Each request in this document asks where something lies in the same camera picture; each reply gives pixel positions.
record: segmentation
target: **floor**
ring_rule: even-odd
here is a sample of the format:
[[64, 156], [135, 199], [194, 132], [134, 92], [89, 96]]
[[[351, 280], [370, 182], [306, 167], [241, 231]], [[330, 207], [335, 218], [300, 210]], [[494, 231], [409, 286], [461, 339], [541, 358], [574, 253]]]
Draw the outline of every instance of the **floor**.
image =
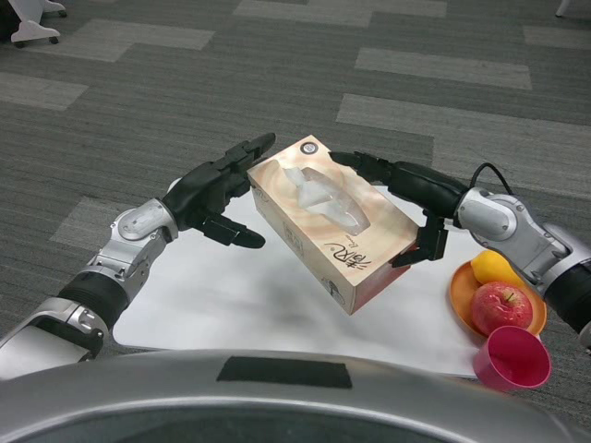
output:
[[[120, 211], [268, 131], [462, 179], [495, 162], [542, 220], [591, 244], [586, 0], [562, 19], [557, 0], [64, 4], [43, 22], [59, 44], [0, 44], [0, 334]], [[554, 315], [542, 338], [551, 381], [517, 395], [591, 428], [591, 360]]]

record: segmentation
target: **plastic cup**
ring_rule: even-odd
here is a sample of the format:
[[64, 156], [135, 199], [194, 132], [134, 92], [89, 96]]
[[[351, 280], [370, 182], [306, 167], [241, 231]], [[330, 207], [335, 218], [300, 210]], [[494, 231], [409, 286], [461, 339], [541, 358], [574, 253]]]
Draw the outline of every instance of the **plastic cup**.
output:
[[474, 358], [473, 368], [482, 384], [502, 391], [539, 388], [552, 372], [542, 342], [516, 326], [493, 330]]

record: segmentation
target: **logo on tissue box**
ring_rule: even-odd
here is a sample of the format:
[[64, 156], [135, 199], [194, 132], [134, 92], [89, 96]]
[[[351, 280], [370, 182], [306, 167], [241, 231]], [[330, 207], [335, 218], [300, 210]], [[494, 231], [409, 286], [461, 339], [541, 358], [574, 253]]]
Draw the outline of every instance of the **logo on tissue box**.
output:
[[350, 246], [341, 245], [339, 243], [326, 243], [324, 245], [329, 246], [331, 248], [332, 257], [343, 263], [347, 268], [365, 269], [369, 264], [371, 264], [371, 260], [368, 260], [368, 256], [362, 254], [358, 250], [351, 251], [347, 248], [351, 246], [358, 247], [355, 242], [353, 242]]
[[285, 224], [285, 222], [283, 223], [283, 231], [285, 232], [285, 240], [287, 241], [287, 243], [289, 243], [291, 246], [294, 247], [295, 252], [300, 257], [303, 257], [304, 256], [304, 244], [297, 237], [297, 235], [295, 235], [294, 232], [291, 229], [289, 229], [289, 226], [287, 226], [287, 224]]

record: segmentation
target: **lemon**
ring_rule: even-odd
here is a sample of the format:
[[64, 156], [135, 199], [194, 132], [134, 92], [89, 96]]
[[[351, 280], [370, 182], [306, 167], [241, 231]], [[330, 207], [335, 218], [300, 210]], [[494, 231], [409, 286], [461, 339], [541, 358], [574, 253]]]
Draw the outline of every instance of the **lemon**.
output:
[[484, 251], [476, 256], [470, 264], [474, 276], [482, 284], [492, 281], [503, 281], [518, 287], [524, 287], [524, 281], [511, 268], [509, 262], [501, 254]]

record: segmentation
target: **white tissue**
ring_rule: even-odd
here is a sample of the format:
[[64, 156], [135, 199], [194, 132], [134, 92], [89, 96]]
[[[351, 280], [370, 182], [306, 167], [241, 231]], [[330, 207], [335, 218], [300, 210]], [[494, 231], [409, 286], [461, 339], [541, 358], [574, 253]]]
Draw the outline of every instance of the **white tissue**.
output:
[[297, 204], [313, 214], [321, 214], [351, 235], [359, 235], [370, 223], [359, 205], [329, 177], [311, 168], [283, 169], [297, 186]]

